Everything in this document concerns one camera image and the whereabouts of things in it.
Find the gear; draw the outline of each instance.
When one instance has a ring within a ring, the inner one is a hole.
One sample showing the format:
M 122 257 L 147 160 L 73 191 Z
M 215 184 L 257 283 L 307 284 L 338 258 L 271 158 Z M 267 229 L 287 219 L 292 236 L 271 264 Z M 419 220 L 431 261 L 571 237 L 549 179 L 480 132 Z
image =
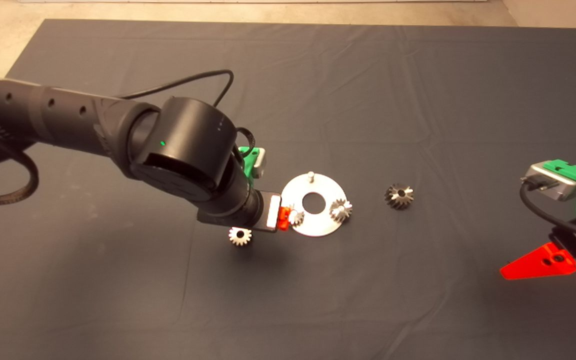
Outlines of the gear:
M 288 221 L 290 221 L 290 225 L 292 226 L 302 225 L 302 223 L 304 222 L 304 212 L 297 211 L 294 209 L 291 210 L 290 216 L 288 216 Z
M 385 200 L 389 207 L 396 210 L 404 210 L 415 200 L 415 192 L 408 185 L 394 184 L 388 187 Z
M 247 228 L 231 227 L 228 235 L 235 246 L 246 246 L 252 241 L 252 231 Z
M 353 213 L 353 205 L 345 199 L 338 199 L 330 205 L 330 217 L 337 223 L 343 223 Z

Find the disc center hole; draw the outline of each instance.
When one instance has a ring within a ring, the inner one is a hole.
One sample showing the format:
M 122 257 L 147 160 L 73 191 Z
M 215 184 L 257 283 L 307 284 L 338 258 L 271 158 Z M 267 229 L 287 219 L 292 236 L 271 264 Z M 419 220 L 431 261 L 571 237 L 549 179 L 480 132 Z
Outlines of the disc center hole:
M 310 214 L 321 214 L 326 208 L 326 200 L 318 193 L 307 193 L 301 203 L 303 209 Z

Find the dark gray fabric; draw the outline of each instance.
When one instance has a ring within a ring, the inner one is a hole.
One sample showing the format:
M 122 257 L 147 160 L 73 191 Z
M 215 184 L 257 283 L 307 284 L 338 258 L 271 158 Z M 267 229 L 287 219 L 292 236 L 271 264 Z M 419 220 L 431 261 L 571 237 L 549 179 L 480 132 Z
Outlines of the dark gray fabric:
M 221 68 L 259 189 L 326 174 L 352 219 L 237 249 L 109 159 L 35 145 L 39 190 L 0 207 L 0 359 L 576 359 L 576 274 L 499 275 L 548 241 L 519 177 L 576 164 L 576 29 L 48 20 L 9 77 L 111 95 Z

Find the white wall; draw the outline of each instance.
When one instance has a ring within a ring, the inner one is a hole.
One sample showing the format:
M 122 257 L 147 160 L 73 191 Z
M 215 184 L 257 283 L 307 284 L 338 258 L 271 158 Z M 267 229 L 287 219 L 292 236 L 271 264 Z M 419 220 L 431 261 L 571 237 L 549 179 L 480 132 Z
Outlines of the white wall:
M 503 0 L 520 27 L 576 28 L 576 0 Z

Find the small gear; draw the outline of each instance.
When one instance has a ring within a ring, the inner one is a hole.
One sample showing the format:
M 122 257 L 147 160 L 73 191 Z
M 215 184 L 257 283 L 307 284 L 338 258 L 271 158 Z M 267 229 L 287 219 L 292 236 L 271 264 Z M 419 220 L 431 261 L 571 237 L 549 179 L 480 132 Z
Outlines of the small gear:
M 350 201 L 340 198 L 330 205 L 330 217 L 337 223 L 343 223 L 353 213 L 353 205 Z
M 388 187 L 385 200 L 389 207 L 396 210 L 404 210 L 415 200 L 415 192 L 408 185 L 394 184 Z
M 288 221 L 290 221 L 290 225 L 292 226 L 302 225 L 302 223 L 304 222 L 304 212 L 297 211 L 294 209 L 291 210 L 290 215 L 288 216 Z
M 228 231 L 230 242 L 235 246 L 246 246 L 252 241 L 252 230 L 241 227 L 231 227 Z

